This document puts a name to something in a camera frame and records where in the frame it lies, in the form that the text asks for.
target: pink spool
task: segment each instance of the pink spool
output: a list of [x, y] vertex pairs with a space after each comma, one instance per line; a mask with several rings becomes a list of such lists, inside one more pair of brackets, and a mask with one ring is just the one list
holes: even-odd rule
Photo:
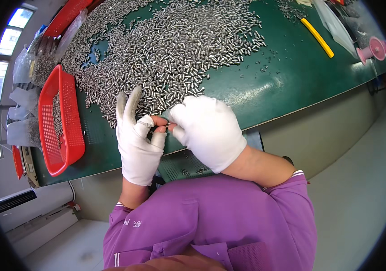
[[386, 49], [384, 47], [384, 43], [380, 39], [372, 36], [369, 40], [369, 47], [364, 49], [357, 48], [357, 53], [363, 65], [366, 65], [366, 59], [369, 59], [373, 56], [378, 60], [384, 60]]

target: finger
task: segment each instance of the finger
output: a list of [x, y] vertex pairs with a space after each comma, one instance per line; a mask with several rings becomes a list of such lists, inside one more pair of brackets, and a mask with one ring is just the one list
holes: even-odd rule
[[173, 136], [181, 143], [183, 146], [187, 146], [187, 136], [185, 130], [177, 125], [172, 129]]
[[154, 131], [154, 133], [165, 133], [165, 132], [166, 132], [166, 127], [165, 126], [159, 126]]
[[159, 116], [150, 116], [156, 126], [167, 125], [167, 120]]
[[175, 105], [169, 112], [169, 120], [170, 122], [177, 123], [182, 127], [185, 127], [187, 123], [187, 111], [185, 109], [185, 105], [177, 104]]
[[167, 129], [169, 130], [169, 132], [173, 132], [173, 129], [175, 128], [176, 125], [177, 125], [177, 124], [175, 124], [175, 123], [169, 124], [168, 127], [167, 127]]
[[125, 110], [125, 101], [127, 98], [125, 97], [125, 92], [121, 91], [118, 94], [118, 98], [116, 99], [116, 118], [122, 120], [122, 115]]
[[136, 124], [136, 108], [139, 104], [140, 97], [142, 96], [142, 87], [136, 86], [128, 97], [127, 104], [124, 110], [123, 121], [130, 123], [131, 125]]
[[183, 105], [190, 106], [198, 102], [198, 99], [195, 96], [187, 96], [183, 100]]
[[154, 121], [150, 116], [146, 115], [137, 121], [134, 125], [134, 130], [141, 138], [146, 138], [151, 127], [154, 127]]
[[159, 149], [163, 150], [164, 149], [164, 141], [166, 141], [166, 133], [164, 132], [157, 132], [157, 129], [155, 132], [152, 134], [151, 138], [151, 145], [154, 145], [158, 147]]

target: green workbench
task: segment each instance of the green workbench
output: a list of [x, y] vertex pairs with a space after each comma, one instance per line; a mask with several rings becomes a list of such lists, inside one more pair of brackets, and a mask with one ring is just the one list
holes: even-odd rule
[[[386, 72], [386, 60], [368, 60], [368, 64], [364, 66], [338, 45], [323, 27], [315, 8], [306, 8], [307, 19], [333, 50], [333, 58], [327, 56], [302, 23], [293, 24], [283, 17], [274, 1], [266, 2], [268, 4], [253, 2], [250, 10], [254, 10], [261, 17], [263, 28], [257, 30], [265, 37], [268, 46], [262, 47], [251, 56], [245, 56], [244, 62], [239, 66], [211, 69], [211, 78], [201, 84], [205, 87], [207, 96], [222, 100], [232, 107], [241, 129], [311, 106]], [[126, 21], [137, 16], [142, 16], [142, 19], [150, 18], [148, 9], [149, 7], [145, 7], [129, 14]], [[264, 65], [268, 68], [266, 72], [261, 72], [260, 69], [264, 68]], [[84, 92], [77, 91], [82, 129], [85, 131], [85, 154], [61, 175], [51, 177], [46, 169], [43, 154], [33, 148], [34, 167], [41, 186], [121, 167], [114, 129], [102, 118], [97, 105], [92, 105], [90, 109], [85, 108], [85, 97]], [[183, 148], [168, 134], [165, 154]]]

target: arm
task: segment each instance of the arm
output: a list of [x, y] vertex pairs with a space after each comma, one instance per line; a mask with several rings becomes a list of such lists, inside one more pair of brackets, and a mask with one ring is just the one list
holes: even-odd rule
[[119, 202], [129, 209], [136, 209], [144, 203], [149, 197], [147, 186], [140, 186], [131, 183], [122, 177], [122, 192], [120, 193]]
[[[119, 202], [135, 209], [149, 197], [151, 185], [166, 139], [167, 120], [158, 116], [143, 116], [136, 122], [135, 112], [142, 95], [140, 86], [131, 92], [128, 102], [125, 93], [118, 95], [116, 103], [116, 138], [122, 160], [122, 193]], [[149, 141], [147, 135], [158, 126]]]
[[272, 187], [295, 171], [285, 159], [247, 146], [232, 109], [215, 98], [187, 96], [169, 119], [173, 136], [214, 173]]
[[222, 173], [253, 181], [262, 187], [274, 187], [289, 179], [294, 171], [294, 166], [284, 158], [247, 145], [238, 158]]

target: air vent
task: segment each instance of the air vent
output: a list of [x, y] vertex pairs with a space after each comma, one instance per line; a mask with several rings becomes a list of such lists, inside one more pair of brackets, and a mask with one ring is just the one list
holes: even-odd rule
[[0, 213], [19, 206], [20, 204], [27, 203], [28, 201], [36, 198], [37, 196], [35, 192], [31, 190], [10, 199], [3, 200], [0, 202]]

